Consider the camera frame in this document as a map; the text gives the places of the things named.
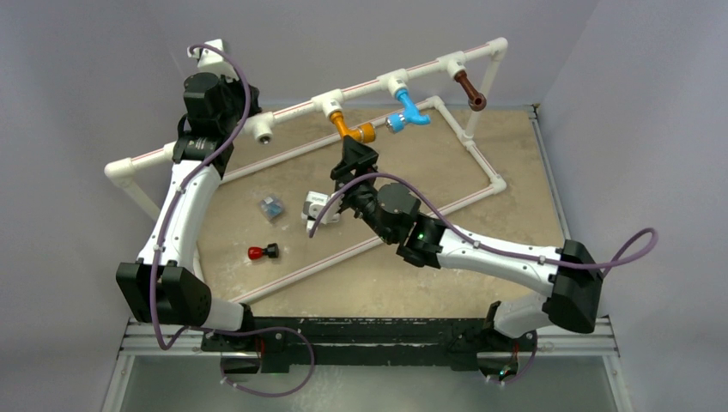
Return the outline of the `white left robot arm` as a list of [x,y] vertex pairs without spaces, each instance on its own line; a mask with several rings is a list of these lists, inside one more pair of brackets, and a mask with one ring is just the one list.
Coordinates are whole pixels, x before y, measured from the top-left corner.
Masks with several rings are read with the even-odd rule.
[[234,151],[228,138],[245,103],[260,111],[258,91],[238,80],[197,73],[184,82],[186,114],[178,123],[171,184],[155,228],[133,263],[121,263],[116,282],[133,317],[144,323],[222,330],[233,350],[249,349],[256,328],[245,307],[213,297],[194,268],[197,237],[210,200]]

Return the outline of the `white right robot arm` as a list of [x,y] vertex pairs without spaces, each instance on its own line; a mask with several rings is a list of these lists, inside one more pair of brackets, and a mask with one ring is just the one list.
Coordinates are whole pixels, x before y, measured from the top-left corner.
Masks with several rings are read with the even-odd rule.
[[441,213],[423,214],[418,192],[390,176],[376,188],[378,153],[350,136],[342,159],[331,170],[338,209],[352,209],[387,245],[415,267],[470,270],[532,291],[511,302],[496,302],[482,326],[483,341],[502,349],[514,338],[548,325],[580,334],[595,330],[603,272],[586,247],[567,239],[563,246],[522,245],[472,233]]

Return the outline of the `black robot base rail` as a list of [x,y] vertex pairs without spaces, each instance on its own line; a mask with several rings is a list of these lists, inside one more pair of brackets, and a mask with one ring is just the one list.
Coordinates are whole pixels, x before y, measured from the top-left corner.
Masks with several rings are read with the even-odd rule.
[[204,352],[249,352],[263,373],[293,365],[448,367],[485,375],[515,373],[513,357],[536,346],[530,330],[517,338],[496,331],[491,318],[297,318],[253,316],[243,336],[216,332]]

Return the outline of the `orange water faucet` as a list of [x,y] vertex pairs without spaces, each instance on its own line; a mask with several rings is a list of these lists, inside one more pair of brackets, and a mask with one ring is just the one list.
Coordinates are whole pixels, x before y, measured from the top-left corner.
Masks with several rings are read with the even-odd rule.
[[335,126],[339,136],[344,139],[346,136],[351,137],[357,142],[368,144],[376,140],[376,130],[371,123],[363,123],[357,126],[349,127],[346,124],[343,113],[334,111],[329,115],[330,122]]

